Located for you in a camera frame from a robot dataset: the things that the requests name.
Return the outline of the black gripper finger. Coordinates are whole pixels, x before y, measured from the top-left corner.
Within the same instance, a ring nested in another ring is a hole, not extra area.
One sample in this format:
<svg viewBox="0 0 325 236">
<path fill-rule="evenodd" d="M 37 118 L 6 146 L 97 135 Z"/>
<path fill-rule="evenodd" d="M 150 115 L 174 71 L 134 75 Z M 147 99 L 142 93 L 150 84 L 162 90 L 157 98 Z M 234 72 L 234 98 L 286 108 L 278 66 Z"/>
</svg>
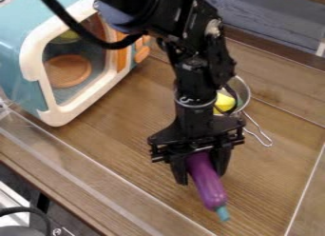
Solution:
<svg viewBox="0 0 325 236">
<path fill-rule="evenodd" d="M 173 157 L 170 159 L 170 169 L 171 173 L 175 178 L 175 182 L 186 186 L 187 185 L 187 174 L 186 174 L 186 165 L 185 165 L 185 158 L 182 156 Z"/>
<path fill-rule="evenodd" d="M 230 149 L 227 147 L 214 148 L 210 152 L 210 159 L 215 173 L 222 177 L 230 162 Z"/>
</svg>

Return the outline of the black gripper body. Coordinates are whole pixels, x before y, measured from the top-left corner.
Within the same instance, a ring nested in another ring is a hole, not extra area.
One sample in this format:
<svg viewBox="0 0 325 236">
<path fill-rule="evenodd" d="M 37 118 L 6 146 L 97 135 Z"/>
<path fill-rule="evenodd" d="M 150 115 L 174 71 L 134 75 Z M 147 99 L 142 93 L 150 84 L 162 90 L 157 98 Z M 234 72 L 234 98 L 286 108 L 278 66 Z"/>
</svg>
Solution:
<svg viewBox="0 0 325 236">
<path fill-rule="evenodd" d="M 235 101 L 185 105 L 175 102 L 175 119 L 150 135 L 150 160 L 170 163 L 177 157 L 243 143 L 245 120 Z"/>
</svg>

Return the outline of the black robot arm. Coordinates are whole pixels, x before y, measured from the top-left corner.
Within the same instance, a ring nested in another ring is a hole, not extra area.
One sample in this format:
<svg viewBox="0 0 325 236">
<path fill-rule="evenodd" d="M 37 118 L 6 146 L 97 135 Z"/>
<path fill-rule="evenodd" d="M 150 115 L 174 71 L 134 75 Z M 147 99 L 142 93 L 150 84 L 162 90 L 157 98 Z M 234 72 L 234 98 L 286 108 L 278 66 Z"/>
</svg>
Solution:
<svg viewBox="0 0 325 236">
<path fill-rule="evenodd" d="M 205 0 L 95 0 L 110 27 L 155 38 L 175 74 L 175 119 L 149 138 L 150 159 L 170 165 L 187 183 L 186 159 L 205 152 L 215 172 L 227 169 L 230 150 L 243 143 L 245 122 L 227 110 L 213 114 L 217 91 L 229 87 L 235 63 L 226 47 L 222 18 Z"/>
</svg>

